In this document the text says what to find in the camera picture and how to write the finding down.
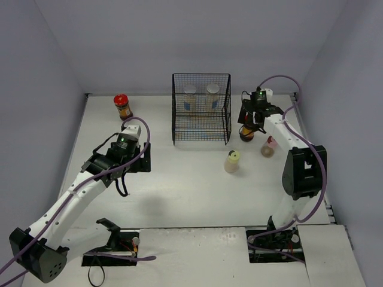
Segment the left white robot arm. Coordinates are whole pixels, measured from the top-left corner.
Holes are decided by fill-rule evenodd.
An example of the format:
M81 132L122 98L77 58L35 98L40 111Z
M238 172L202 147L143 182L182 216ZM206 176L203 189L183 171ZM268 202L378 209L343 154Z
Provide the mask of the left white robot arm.
M43 283L60 275L67 262L103 247L112 251L120 243L120 227L101 218L84 233L67 235L86 207L112 183L124 182L129 172L150 172L151 144L139 144L139 134L118 133L105 155L93 150L73 184L59 200L27 229L9 236L14 260Z

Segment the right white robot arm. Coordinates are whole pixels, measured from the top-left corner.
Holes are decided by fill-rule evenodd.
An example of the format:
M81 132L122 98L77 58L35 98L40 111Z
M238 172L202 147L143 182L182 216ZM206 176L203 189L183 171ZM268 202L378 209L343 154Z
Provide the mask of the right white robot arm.
M248 99L241 99L238 117L240 138L249 142L255 132L269 135L287 153L282 173L285 195L269 218L266 242L279 246L286 240L285 229L306 222L319 208L326 187L327 151L314 145L294 129L286 112L268 101L268 91L257 87Z

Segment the yellow-lid spice shaker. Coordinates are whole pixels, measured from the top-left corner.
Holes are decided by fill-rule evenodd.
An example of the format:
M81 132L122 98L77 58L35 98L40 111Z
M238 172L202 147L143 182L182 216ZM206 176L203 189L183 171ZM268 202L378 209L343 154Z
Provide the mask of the yellow-lid spice shaker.
M236 150L231 150L228 153L226 161L224 162L224 170L227 173L234 173L239 169L240 153Z

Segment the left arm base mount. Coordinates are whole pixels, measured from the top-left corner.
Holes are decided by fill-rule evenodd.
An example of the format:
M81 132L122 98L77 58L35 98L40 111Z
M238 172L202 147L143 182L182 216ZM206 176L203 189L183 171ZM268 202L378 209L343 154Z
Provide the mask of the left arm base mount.
M111 233L107 243L93 248L83 255L82 267L129 267L138 262L154 261L157 257L149 255L139 257L139 230L122 230L106 218L96 221Z

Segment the red-lid sauce jar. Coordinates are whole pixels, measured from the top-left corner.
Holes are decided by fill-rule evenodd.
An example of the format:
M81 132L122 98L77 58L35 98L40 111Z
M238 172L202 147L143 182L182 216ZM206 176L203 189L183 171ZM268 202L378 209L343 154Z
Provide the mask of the red-lid sauce jar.
M254 138L254 133L258 131L257 125L254 124L253 118L248 114L244 117L244 122L239 129L240 139L244 142L250 142Z
M117 94L114 96L113 102L118 110L121 120L126 120L133 116L133 112L129 106L129 98L126 94Z

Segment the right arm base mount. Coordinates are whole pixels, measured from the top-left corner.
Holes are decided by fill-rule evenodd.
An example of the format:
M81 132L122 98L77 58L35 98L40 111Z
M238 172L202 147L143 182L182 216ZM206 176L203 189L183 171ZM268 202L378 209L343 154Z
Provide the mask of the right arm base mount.
M305 262L300 235L297 228L267 236L259 236L265 230L246 230L249 240L248 257L251 264Z

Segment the silver-lid white bottle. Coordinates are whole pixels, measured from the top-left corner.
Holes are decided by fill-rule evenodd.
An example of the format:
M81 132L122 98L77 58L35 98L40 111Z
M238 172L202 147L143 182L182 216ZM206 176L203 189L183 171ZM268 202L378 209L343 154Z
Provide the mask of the silver-lid white bottle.
M207 85L206 90L206 110L214 112L218 106L220 87L216 83L210 83Z
M188 112L196 111L196 91L197 88L194 85L187 85L184 87L184 109Z

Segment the pink-lid spice shaker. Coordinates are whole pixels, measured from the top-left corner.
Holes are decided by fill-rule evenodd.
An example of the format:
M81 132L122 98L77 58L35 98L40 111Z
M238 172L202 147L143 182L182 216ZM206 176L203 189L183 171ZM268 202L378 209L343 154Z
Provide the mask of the pink-lid spice shaker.
M266 158L271 158L274 155L277 146L277 141L272 136L269 136L266 142L261 147L260 152L262 156Z

